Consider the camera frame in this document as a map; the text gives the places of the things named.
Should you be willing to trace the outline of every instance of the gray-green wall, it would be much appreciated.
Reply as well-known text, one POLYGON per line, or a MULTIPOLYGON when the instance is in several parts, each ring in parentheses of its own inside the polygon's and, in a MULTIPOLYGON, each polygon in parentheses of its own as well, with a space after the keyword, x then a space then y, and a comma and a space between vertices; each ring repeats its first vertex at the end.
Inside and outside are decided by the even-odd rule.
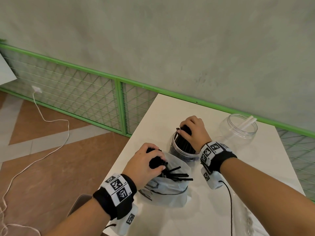
POLYGON ((8 44, 315 131, 315 0, 0 0, 8 44))

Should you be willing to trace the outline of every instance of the hand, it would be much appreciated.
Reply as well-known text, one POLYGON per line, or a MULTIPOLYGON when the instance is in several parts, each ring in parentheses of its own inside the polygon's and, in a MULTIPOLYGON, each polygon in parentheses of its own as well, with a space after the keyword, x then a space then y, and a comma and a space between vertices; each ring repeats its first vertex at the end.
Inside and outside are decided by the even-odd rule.
POLYGON ((212 141, 209 134, 207 133, 207 130, 204 128, 201 118, 191 116, 180 123, 180 127, 184 125, 187 125, 190 128, 191 136, 183 130, 178 130, 177 132, 191 144, 197 153, 200 152, 201 148, 206 143, 212 141))
POLYGON ((165 166, 159 166, 155 169, 149 167, 152 158, 159 156, 166 161, 164 153, 152 143, 144 143, 134 156, 128 161, 122 174, 129 176, 135 183, 137 190, 142 189, 150 180, 157 177, 165 169, 165 166), (148 148, 154 148, 154 151, 146 153, 148 148))

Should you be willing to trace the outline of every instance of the white straw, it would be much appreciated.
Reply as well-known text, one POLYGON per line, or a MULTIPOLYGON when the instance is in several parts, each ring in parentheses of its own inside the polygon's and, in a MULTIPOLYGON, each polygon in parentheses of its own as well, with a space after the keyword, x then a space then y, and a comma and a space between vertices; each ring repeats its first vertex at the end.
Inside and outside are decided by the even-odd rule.
POLYGON ((257 118, 250 119, 245 125, 242 126, 242 128, 240 128, 240 130, 244 131, 248 126, 252 125, 256 120, 257 118))
POLYGON ((248 117, 244 122, 242 122, 239 126, 238 126, 238 129, 241 129, 251 120, 253 119, 254 117, 253 116, 250 116, 248 117))

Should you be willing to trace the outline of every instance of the bundle of black straws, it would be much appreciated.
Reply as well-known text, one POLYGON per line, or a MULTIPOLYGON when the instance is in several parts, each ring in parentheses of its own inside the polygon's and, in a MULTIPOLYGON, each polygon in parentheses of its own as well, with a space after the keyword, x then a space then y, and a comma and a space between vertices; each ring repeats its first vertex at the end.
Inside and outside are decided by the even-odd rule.
MULTIPOLYGON (((153 148, 148 148, 147 153, 153 151, 153 148)), ((151 159, 151 161, 149 162, 149 167, 151 169, 155 169, 161 165, 165 166, 165 169, 162 171, 162 173, 158 176, 158 177, 166 177, 169 179, 172 179, 173 181, 192 181, 192 178, 183 178, 183 177, 189 177, 188 174, 184 174, 184 173, 171 173, 175 170, 180 169, 181 167, 176 167, 173 169, 169 169, 168 168, 168 162, 162 160, 159 156, 154 157, 153 159, 151 159)))
MULTIPOLYGON (((187 132, 189 135, 191 135, 191 130, 187 125, 184 125, 180 128, 181 130, 187 132)), ((191 146, 191 144, 183 138, 180 134, 176 133, 174 136, 175 143, 181 149, 183 152, 189 153, 189 154, 196 154, 195 149, 191 146)))

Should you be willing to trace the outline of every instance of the wire mesh panel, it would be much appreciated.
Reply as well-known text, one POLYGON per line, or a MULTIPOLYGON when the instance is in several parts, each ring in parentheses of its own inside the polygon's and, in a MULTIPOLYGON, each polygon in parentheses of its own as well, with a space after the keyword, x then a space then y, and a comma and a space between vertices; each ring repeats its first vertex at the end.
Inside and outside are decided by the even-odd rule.
POLYGON ((153 103, 156 92, 123 83, 127 133, 132 134, 153 103))
POLYGON ((315 139, 277 128, 305 195, 315 201, 315 139))
POLYGON ((120 129, 115 81, 0 48, 17 80, 1 87, 97 123, 120 129))

